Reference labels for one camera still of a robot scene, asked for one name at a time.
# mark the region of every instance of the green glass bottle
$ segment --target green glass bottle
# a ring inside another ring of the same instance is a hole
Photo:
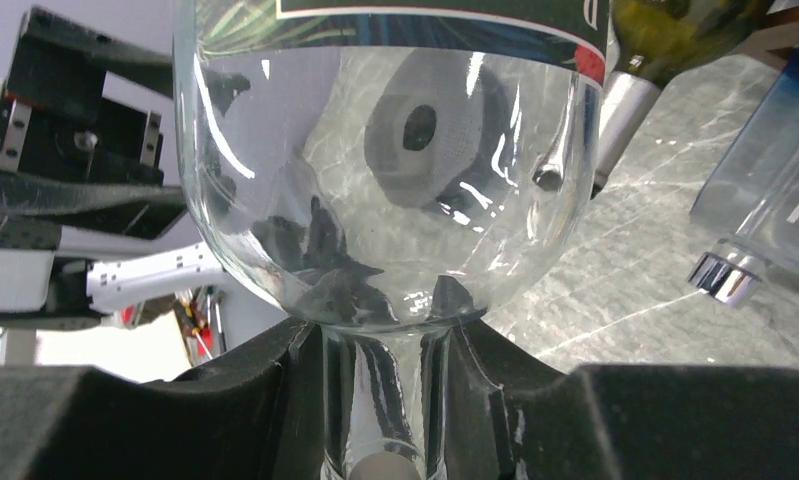
[[[664,87],[732,52],[773,0],[615,0],[611,19],[620,59],[605,84],[594,196]]]

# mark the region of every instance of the bottle label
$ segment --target bottle label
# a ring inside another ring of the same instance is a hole
[[[213,0],[197,4],[209,54],[445,48],[560,66],[600,85],[605,76],[609,0],[262,0],[233,2],[222,12]]]

